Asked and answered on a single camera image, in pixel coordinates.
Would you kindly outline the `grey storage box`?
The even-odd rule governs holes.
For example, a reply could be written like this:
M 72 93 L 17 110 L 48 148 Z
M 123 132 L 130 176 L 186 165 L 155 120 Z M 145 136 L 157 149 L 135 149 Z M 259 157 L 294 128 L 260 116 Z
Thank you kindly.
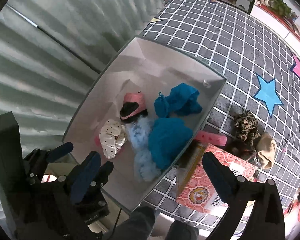
M 129 138 L 144 134 L 157 119 L 155 100 L 185 83 L 199 91 L 202 111 L 183 117 L 186 127 L 197 133 L 220 95 L 226 78 L 203 61 L 172 46 L 136 36 L 110 61 L 79 105 L 63 141 L 74 146 L 72 156 L 81 163 L 91 151 L 101 152 L 96 142 L 105 123 L 120 120 L 127 93 L 143 93 L 148 115 L 126 126 Z

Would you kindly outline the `light blue fluffy cloth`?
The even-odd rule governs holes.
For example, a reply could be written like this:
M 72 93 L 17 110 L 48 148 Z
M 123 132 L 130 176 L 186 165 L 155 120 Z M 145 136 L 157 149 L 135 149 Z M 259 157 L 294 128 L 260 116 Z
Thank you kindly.
M 137 181 L 151 182 L 161 175 L 161 170 L 152 159 L 148 146 L 153 120 L 149 117 L 139 117 L 138 120 L 126 124 L 126 132 L 134 156 L 134 176 Z

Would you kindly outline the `pink black headband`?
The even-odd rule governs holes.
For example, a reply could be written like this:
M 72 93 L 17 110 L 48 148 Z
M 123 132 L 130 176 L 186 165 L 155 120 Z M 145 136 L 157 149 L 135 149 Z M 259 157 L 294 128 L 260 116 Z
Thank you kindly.
M 142 92 L 126 93 L 123 98 L 123 105 L 120 110 L 120 119 L 129 124 L 135 122 L 139 117 L 147 117 L 145 96 Z

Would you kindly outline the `grey checked star blanket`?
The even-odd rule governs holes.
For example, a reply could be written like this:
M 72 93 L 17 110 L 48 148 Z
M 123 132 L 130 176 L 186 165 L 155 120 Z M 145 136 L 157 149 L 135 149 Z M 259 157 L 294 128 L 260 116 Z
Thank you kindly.
M 275 180 L 286 208 L 300 186 L 300 79 L 288 46 L 260 21 L 213 0 L 171 0 L 157 18 L 143 37 L 190 53 L 227 79 L 204 129 L 232 140 L 234 116 L 250 111 L 276 141 L 274 165 L 256 175 Z

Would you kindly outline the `white polka dot scrunchie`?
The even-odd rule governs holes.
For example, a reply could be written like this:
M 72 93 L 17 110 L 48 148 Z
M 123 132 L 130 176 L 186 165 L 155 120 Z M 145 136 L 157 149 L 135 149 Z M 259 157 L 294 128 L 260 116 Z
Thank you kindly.
M 113 159 L 128 140 L 125 126 L 116 120 L 108 119 L 99 132 L 99 140 L 107 159 Z

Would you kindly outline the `pink sponge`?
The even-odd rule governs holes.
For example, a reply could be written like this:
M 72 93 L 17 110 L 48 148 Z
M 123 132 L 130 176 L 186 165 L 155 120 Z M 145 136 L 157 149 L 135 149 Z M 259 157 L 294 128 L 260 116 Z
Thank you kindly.
M 225 135 L 210 133 L 207 131 L 198 131 L 194 140 L 202 144 L 212 144 L 222 147 L 227 143 L 227 137 Z

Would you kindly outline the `beige sock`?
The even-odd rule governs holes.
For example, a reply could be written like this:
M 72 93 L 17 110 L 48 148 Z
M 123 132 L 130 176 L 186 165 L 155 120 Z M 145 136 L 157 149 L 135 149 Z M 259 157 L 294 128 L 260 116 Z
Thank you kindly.
M 256 150 L 257 158 L 263 170 L 272 168 L 275 159 L 277 144 L 269 133 L 263 133 Z

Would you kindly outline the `leopard print scarf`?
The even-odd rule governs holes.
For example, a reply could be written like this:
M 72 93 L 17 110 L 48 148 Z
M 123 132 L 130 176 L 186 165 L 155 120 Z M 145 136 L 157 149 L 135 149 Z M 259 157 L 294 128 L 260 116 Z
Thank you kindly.
M 234 147 L 256 152 L 256 142 L 261 138 L 258 120 L 250 111 L 234 116 L 235 140 Z

